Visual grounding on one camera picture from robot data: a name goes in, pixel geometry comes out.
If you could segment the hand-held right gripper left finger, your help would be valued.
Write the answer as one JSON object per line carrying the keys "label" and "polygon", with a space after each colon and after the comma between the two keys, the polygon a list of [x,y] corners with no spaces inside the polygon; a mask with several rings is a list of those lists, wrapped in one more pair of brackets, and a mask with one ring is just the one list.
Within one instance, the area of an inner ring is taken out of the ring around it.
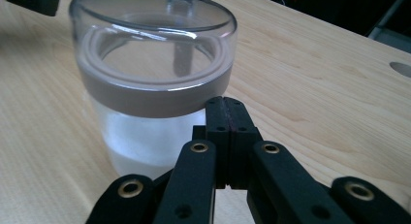
{"label": "hand-held right gripper left finger", "polygon": [[215,189],[227,178],[230,127],[225,99],[205,104],[205,125],[178,156],[153,224],[212,224]]}

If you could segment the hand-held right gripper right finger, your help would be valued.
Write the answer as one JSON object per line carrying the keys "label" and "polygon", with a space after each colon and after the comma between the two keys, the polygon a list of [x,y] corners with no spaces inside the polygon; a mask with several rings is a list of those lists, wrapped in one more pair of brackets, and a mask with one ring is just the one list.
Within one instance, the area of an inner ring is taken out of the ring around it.
{"label": "hand-held right gripper right finger", "polygon": [[229,184],[247,190],[262,224],[352,224],[352,219],[283,146],[265,141],[242,102],[230,99]]}

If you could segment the clear jar with hinged lid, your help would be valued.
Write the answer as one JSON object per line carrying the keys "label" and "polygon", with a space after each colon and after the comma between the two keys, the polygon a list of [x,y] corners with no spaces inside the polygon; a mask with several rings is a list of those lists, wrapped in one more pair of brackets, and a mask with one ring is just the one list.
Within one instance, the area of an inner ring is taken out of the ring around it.
{"label": "clear jar with hinged lid", "polygon": [[211,0],[73,0],[69,15],[111,164],[162,175],[228,87],[235,16]]}

